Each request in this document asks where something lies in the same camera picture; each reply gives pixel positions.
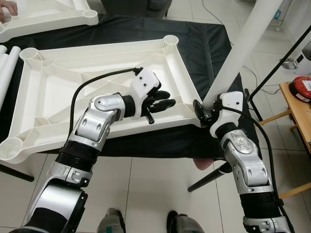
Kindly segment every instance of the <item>white floor tile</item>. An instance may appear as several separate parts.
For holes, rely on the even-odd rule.
[[[282,29],[277,32],[275,26],[268,26],[254,51],[285,54],[292,46]]]
[[[168,17],[192,18],[190,0],[174,0],[168,11]]]
[[[262,150],[264,163],[270,171],[269,155],[267,150]],[[293,171],[286,150],[273,150],[276,185],[279,194],[298,187],[298,182]],[[288,214],[295,232],[310,232],[310,217],[301,194],[283,199],[284,209]]]
[[[265,53],[265,52],[253,52],[251,54],[253,62],[256,67],[256,71],[261,81],[266,78],[270,71],[279,63],[279,60],[284,57],[284,54]],[[296,74],[286,74],[282,68],[279,68],[276,73],[269,79],[265,85],[280,84],[284,82],[291,82],[294,78],[298,77]],[[278,86],[272,86],[270,89],[265,90],[277,90]]]
[[[166,19],[166,20],[174,20],[174,21],[193,22],[193,19],[192,19],[192,18],[185,18],[185,17],[171,17],[171,16],[167,16],[167,17],[163,17],[163,19]]]
[[[209,23],[209,24],[221,24],[218,20],[213,19],[200,19],[200,18],[194,18],[193,22],[196,23]],[[225,29],[228,33],[229,40],[234,44],[239,33],[240,28],[237,22],[231,22],[231,21],[223,21],[223,24],[225,25]]]
[[[255,90],[256,89],[256,79],[257,79],[257,84],[259,85],[260,80],[258,77],[258,73],[256,71],[255,65],[253,63],[252,57],[249,56],[248,59],[246,60],[246,62],[244,63],[244,66],[246,66],[247,68],[249,68],[251,71],[253,71],[257,78],[254,76],[254,74],[248,70],[247,68],[243,67],[240,70],[240,75],[242,78],[242,85],[243,88],[248,88],[249,90]]]
[[[15,230],[15,228],[0,227],[0,233],[9,233],[13,230]]]
[[[236,22],[234,12],[229,7],[230,5],[230,1],[227,0],[204,0],[204,6],[218,19]],[[191,6],[193,18],[215,20],[215,17],[203,7],[201,0],[191,0]]]
[[[35,178],[30,183],[0,172],[0,226],[16,228],[22,225],[46,156],[33,154],[25,162],[17,165],[0,162]]]
[[[288,105],[283,97],[283,94],[277,93],[275,95],[265,95],[267,96],[273,115],[285,112],[288,109]],[[290,127],[294,125],[294,122],[290,119],[290,116],[284,116],[277,119],[276,124],[287,150],[305,150],[298,130],[290,131]]]
[[[260,112],[260,115],[263,119],[267,119],[269,117],[272,117],[273,114],[271,112],[269,103],[267,101],[267,98],[264,94],[264,92],[259,91],[253,98],[253,101],[258,108],[258,111]],[[251,116],[258,120],[256,114],[254,111],[250,110]],[[265,125],[263,125],[263,129],[265,130],[266,134],[269,137],[271,147],[273,149],[285,149],[284,143],[282,141],[281,134],[278,131],[277,125],[275,121],[271,121]],[[259,139],[259,145],[260,148],[267,148],[266,140],[264,139],[262,133],[258,128],[256,128],[257,136]]]
[[[79,232],[96,232],[109,207],[125,215],[131,158],[98,157],[89,186]]]
[[[165,233],[167,214],[176,210],[194,218],[206,232],[222,233],[216,183],[187,191],[211,171],[213,166],[199,171],[191,159],[133,158],[127,232]]]
[[[231,4],[232,11],[234,12],[235,18],[237,19],[240,29],[242,29],[249,15],[252,12],[255,3],[246,1],[233,1],[233,2],[234,3]]]
[[[222,164],[224,164],[224,161],[216,161],[214,163],[215,169]],[[216,182],[224,233],[245,233],[243,226],[244,212],[233,174],[223,175]]]
[[[294,173],[298,180],[298,185],[304,185],[311,180],[311,164],[310,158],[308,157],[307,153],[304,151],[294,151],[288,150],[288,155],[290,161],[292,163]],[[302,193],[304,198],[307,210],[309,212],[309,216],[311,216],[311,191],[305,191]]]

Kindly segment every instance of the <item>white pipe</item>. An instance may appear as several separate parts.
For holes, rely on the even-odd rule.
[[[14,72],[19,53],[20,48],[14,46],[7,58],[5,66],[0,73],[0,110]]]
[[[0,73],[1,73],[8,57],[9,57],[9,55],[6,53],[0,55]]]
[[[0,45],[0,55],[6,53],[8,49],[4,45]]]
[[[203,100],[206,112],[213,108],[219,94],[228,91],[246,59],[254,50],[283,0],[257,0],[255,7]]]

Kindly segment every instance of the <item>electrical cord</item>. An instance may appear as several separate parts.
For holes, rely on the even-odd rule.
[[[251,116],[249,116],[248,114],[246,114],[246,113],[244,113],[242,111],[236,110],[234,108],[228,108],[228,107],[225,107],[225,106],[221,106],[221,109],[241,114],[243,117],[251,120],[258,127],[260,132],[262,133],[264,139],[267,142],[267,147],[268,147],[268,152],[269,152],[271,181],[272,181],[272,187],[273,187],[273,190],[274,190],[274,195],[275,195],[276,200],[279,200],[279,196],[278,196],[278,192],[277,192],[277,187],[276,187],[276,175],[275,175],[275,171],[274,171],[274,161],[273,161],[273,155],[272,155],[272,147],[271,147],[271,143],[270,143],[270,140],[268,138],[268,135],[266,134],[266,132],[264,131],[262,126],[255,119],[253,119]],[[288,223],[288,226],[289,226],[291,232],[295,233],[294,227],[292,226],[292,223],[291,223],[287,213],[285,212],[284,207],[282,205],[279,205],[279,208],[280,208],[282,214],[284,215],[284,217],[286,218],[286,221]]]
[[[107,74],[103,74],[103,75],[100,75],[98,77],[95,77],[93,79],[90,79],[88,81],[86,81],[85,83],[81,84],[77,90],[75,91],[75,93],[73,94],[73,97],[72,97],[72,101],[71,101],[71,107],[70,107],[70,122],[69,122],[69,134],[68,134],[68,137],[70,136],[72,130],[73,130],[73,117],[74,117],[74,105],[76,103],[76,99],[77,99],[77,96],[79,94],[79,92],[82,90],[83,87],[89,85],[90,83],[92,82],[95,82],[99,79],[103,79],[103,78],[106,78],[108,76],[112,76],[112,75],[116,75],[116,74],[122,74],[122,73],[126,73],[126,72],[130,72],[130,71],[133,71],[135,72],[136,74],[138,74],[140,71],[142,70],[142,68],[130,68],[130,69],[123,69],[123,70],[118,70],[118,71],[114,71],[114,72],[110,72],[110,73],[107,73]]]
[[[262,90],[262,89],[260,89],[260,90],[263,91],[263,92],[265,92],[265,93],[267,93],[267,94],[269,94],[269,95],[275,95],[280,89],[281,89],[281,88],[279,88],[279,89],[276,90],[275,92],[265,91],[265,90]]]

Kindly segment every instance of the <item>black tripod leg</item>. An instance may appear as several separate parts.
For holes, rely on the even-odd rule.
[[[230,164],[228,162],[226,162],[225,164],[223,164],[222,166],[220,166],[217,170],[213,171],[212,173],[208,174],[207,176],[205,176],[203,179],[199,180],[197,183],[191,185],[188,188],[188,192],[193,192],[194,190],[197,190],[198,188],[201,188],[202,186],[204,186],[205,184],[227,174],[232,172],[232,168],[230,166]]]
[[[246,89],[244,90],[244,92],[245,92],[245,98],[246,98],[246,100],[248,100],[248,99],[249,99],[249,95],[250,95],[248,89],[246,88]],[[253,102],[253,100],[251,99],[251,100],[249,100],[248,102],[250,102],[251,106],[253,107],[254,112],[256,113],[256,115],[257,115],[257,117],[258,117],[258,120],[259,120],[259,121],[263,121],[263,119],[262,119],[262,117],[261,117],[261,115],[260,115],[260,113],[259,113],[259,111],[258,111],[258,109],[257,109],[257,107],[256,107],[256,105],[255,105],[255,103]]]
[[[32,177],[32,176],[26,175],[22,172],[16,171],[16,170],[11,169],[11,168],[4,166],[2,164],[0,164],[0,171],[3,173],[6,173],[8,175],[15,176],[15,177],[20,178],[20,179],[25,180],[25,181],[32,182],[35,180],[34,177]]]

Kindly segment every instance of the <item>black fabric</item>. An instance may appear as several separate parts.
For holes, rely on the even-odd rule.
[[[34,47],[48,50],[161,39],[168,34],[179,38],[178,50],[203,99],[231,49],[223,25],[100,15],[100,22],[96,26],[78,26],[22,36],[4,45],[8,50],[14,45],[22,49]],[[19,59],[0,112],[0,142],[9,133],[22,68],[23,62]],[[243,91],[240,75],[229,91]],[[245,100],[243,111],[248,112]],[[246,129],[250,139],[258,145],[253,124],[243,117],[239,122],[239,128]],[[221,158],[223,154],[218,140],[211,137],[208,129],[194,125],[108,139],[101,153],[105,156],[156,158]]]
[[[9,233],[42,233],[42,232],[38,232],[35,230],[30,230],[30,229],[15,229]]]

